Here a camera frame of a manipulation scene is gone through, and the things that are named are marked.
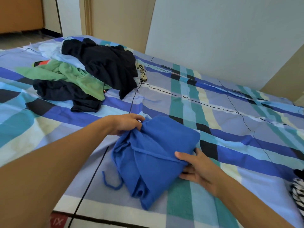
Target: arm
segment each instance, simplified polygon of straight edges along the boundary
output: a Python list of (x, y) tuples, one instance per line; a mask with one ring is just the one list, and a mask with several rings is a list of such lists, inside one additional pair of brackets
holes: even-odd
[(144, 117), (111, 115), (0, 168), (1, 227), (41, 227), (90, 154), (108, 135), (141, 129)]
[(201, 150), (197, 156), (176, 152), (178, 159), (192, 164), (180, 178), (202, 185), (218, 197), (244, 228), (294, 228), (257, 196), (228, 176)]

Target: person's left hand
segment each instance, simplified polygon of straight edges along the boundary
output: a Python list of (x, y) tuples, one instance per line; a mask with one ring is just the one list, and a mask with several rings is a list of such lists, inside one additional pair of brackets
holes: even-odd
[(111, 122), (110, 135), (120, 135), (123, 131), (132, 130), (134, 128), (137, 128), (140, 131), (142, 127), (141, 122), (145, 120), (143, 116), (138, 114), (109, 115), (105, 118)]

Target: bed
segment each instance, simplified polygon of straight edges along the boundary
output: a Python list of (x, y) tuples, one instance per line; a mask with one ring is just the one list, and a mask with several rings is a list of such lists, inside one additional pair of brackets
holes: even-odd
[[(86, 37), (117, 45), (73, 38)], [(222, 170), (292, 225), (304, 227), (289, 193), (293, 169), (304, 169), (303, 108), (126, 48), (145, 66), (148, 81), (123, 100), (117, 90), (107, 91), (97, 113), (72, 113), (72, 101), (42, 100), (32, 80), (14, 71), (46, 60), (36, 49), (41, 43), (0, 51), (0, 165), (106, 115), (165, 115), (197, 130), (197, 147)], [(242, 227), (219, 199), (192, 182), (176, 179), (149, 211), (125, 186), (106, 187), (102, 171), (109, 184), (120, 183), (110, 157), (117, 139), (107, 136), (89, 157), (54, 208), (52, 227)]]

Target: green clothing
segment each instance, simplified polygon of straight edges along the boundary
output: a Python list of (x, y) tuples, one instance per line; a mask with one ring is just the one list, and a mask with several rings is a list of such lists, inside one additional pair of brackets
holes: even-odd
[(46, 65), (36, 67), (17, 67), (16, 72), (30, 79), (58, 81), (64, 80), (79, 86), (86, 94), (104, 100), (103, 90), (111, 89), (87, 71), (66, 62), (50, 60)]

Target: tiled floor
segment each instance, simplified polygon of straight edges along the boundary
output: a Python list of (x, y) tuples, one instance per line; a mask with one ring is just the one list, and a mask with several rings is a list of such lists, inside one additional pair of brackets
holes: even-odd
[(49, 40), (48, 36), (41, 38), (36, 32), (6, 33), (0, 34), (0, 49), (12, 49), (29, 45), (30, 43)]

